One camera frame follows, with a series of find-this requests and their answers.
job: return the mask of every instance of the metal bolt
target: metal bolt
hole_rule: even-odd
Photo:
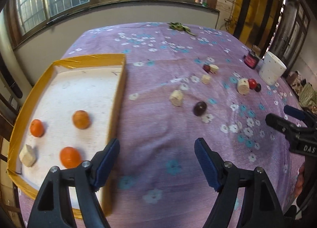
[[[58,170],[58,167],[57,167],[57,166],[53,166],[53,167],[50,169],[51,172],[56,172],[57,170]]]
[[[227,168],[231,168],[232,167],[232,162],[228,162],[227,161],[227,162],[224,163],[224,166],[227,167]]]
[[[259,166],[259,167],[256,168],[256,171],[257,171],[258,173],[263,173],[263,172],[264,172],[264,169]]]
[[[90,166],[90,161],[83,161],[83,163],[81,165],[86,168],[86,167]]]

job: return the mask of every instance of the orange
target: orange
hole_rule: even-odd
[[[33,136],[39,138],[41,136],[43,136],[44,134],[44,126],[43,126],[43,123],[38,120],[38,119],[35,119],[31,122],[31,125],[30,125],[30,132]]]
[[[82,162],[79,151],[71,146],[64,147],[61,150],[60,160],[62,165],[67,169],[75,168]]]
[[[73,114],[73,123],[76,128],[84,130],[90,126],[90,118],[86,111],[79,110]]]

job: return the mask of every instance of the window frame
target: window frame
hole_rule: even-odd
[[[106,5],[106,4],[111,4],[115,2],[117,3],[117,2],[142,1],[142,0],[89,0],[88,2],[84,4],[80,4],[75,7],[69,8],[54,16],[50,16],[49,14],[50,11],[49,11],[48,0],[42,0],[42,1],[43,1],[43,8],[44,8],[44,15],[46,19],[40,24],[36,25],[31,30],[29,30],[28,32],[26,32],[24,35],[22,34],[20,30],[21,27],[18,22],[17,9],[15,7],[16,0],[9,0],[7,4],[5,5],[5,17],[7,20],[8,33],[9,33],[9,37],[10,37],[10,41],[11,41],[13,49],[18,47],[20,44],[22,44],[25,40],[27,40],[31,36],[35,35],[39,31],[44,29],[46,26],[53,25],[57,18],[63,18],[63,16],[67,18],[67,15],[73,15],[74,13],[78,13],[83,10],[87,10],[90,8],[94,8],[94,7],[98,7],[98,6]],[[175,2],[184,2],[184,3],[191,3],[191,4],[200,4],[200,3],[196,3],[195,0],[154,0],[154,1],[175,1]]]

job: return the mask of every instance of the white flower print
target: white flower print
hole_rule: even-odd
[[[254,127],[254,121],[252,118],[247,118],[247,125],[251,128]]]
[[[215,60],[213,58],[211,58],[211,57],[208,57],[207,60],[212,62],[212,63],[215,62]]]
[[[129,95],[129,100],[136,100],[138,98],[138,93]]]
[[[171,83],[175,83],[175,82],[178,82],[178,81],[181,81],[181,80],[182,80],[182,78],[180,77],[180,78],[171,79],[170,82]]]
[[[204,114],[201,117],[202,122],[209,123],[213,120],[214,116],[212,114]]]
[[[287,170],[288,170],[288,165],[284,165],[284,166],[283,166],[283,172],[284,172],[284,173],[287,173]]]
[[[191,76],[191,81],[194,83],[198,83],[200,81],[199,77]]]
[[[256,142],[256,143],[254,144],[254,148],[255,148],[256,150],[259,150],[259,149],[260,149],[260,144],[259,144],[258,142]]]
[[[143,62],[135,62],[133,63],[134,66],[137,66],[137,67],[142,67],[144,66],[144,63]]]
[[[148,204],[156,204],[162,198],[162,191],[158,189],[149,190],[142,198]]]
[[[231,108],[231,110],[236,111],[239,109],[239,105],[234,103],[234,104],[230,105],[230,108]]]
[[[238,125],[239,130],[241,130],[242,129],[242,123],[237,121],[236,124]]]
[[[233,133],[238,133],[239,131],[238,125],[235,125],[235,124],[230,125],[229,130]]]
[[[233,72],[232,73],[236,78],[240,78],[241,76],[238,74],[238,73],[236,73],[236,72]]]
[[[180,85],[180,90],[188,90],[188,89],[189,89],[189,86],[187,84],[182,83]]]
[[[252,129],[250,129],[250,128],[244,128],[244,129],[243,129],[243,132],[245,133],[245,135],[246,135],[247,137],[252,137],[252,136],[253,136],[253,131],[252,131]]]
[[[255,162],[256,161],[256,155],[255,154],[251,153],[248,158],[249,158],[250,162]]]
[[[220,130],[221,130],[223,133],[228,133],[228,127],[227,127],[225,124],[222,124],[222,125],[221,125]]]

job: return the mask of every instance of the purple tablecloth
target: purple tablecloth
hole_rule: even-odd
[[[187,228],[203,226],[217,194],[210,188],[194,154],[194,141],[204,137],[210,148],[237,167],[262,166],[282,207],[294,199],[303,157],[288,152],[284,136],[265,124],[267,113],[284,116],[283,107],[298,107],[281,79],[267,86],[242,61],[247,48],[226,32],[189,26],[196,36],[171,30],[166,23],[134,23],[82,34],[63,58],[86,54],[125,53],[127,83],[118,138],[118,189],[108,222],[116,228]],[[204,63],[220,70],[203,84]],[[238,79],[254,78],[261,92],[237,92]],[[181,89],[183,106],[170,94]],[[205,101],[202,117],[192,113]],[[229,227],[235,227],[243,201],[239,190]],[[33,201],[20,194],[24,220]],[[77,220],[79,227],[83,221]]]

